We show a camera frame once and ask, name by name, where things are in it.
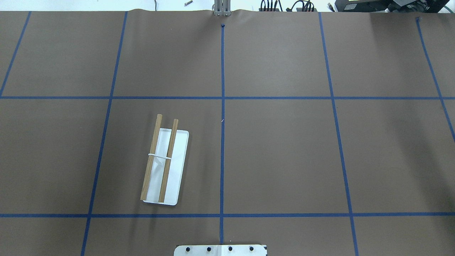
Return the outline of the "white towel rack wooden bars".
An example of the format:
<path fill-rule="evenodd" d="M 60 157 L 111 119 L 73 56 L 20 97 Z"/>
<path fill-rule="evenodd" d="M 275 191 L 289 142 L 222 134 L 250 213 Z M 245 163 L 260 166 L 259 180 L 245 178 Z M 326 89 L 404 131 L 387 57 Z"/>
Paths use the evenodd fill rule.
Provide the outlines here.
<path fill-rule="evenodd" d="M 153 128 L 140 200 L 175 206 L 181 190 L 189 132 L 178 129 L 177 119 L 171 129 L 162 128 L 162 118 L 161 114 L 157 115 Z"/>

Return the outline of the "aluminium frame post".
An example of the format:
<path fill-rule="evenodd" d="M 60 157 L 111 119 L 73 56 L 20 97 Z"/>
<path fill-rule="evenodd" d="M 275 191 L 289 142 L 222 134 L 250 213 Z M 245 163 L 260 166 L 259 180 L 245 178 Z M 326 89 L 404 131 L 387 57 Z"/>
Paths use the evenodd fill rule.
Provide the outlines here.
<path fill-rule="evenodd" d="M 231 16 L 231 0 L 215 0 L 213 4 L 214 16 Z"/>

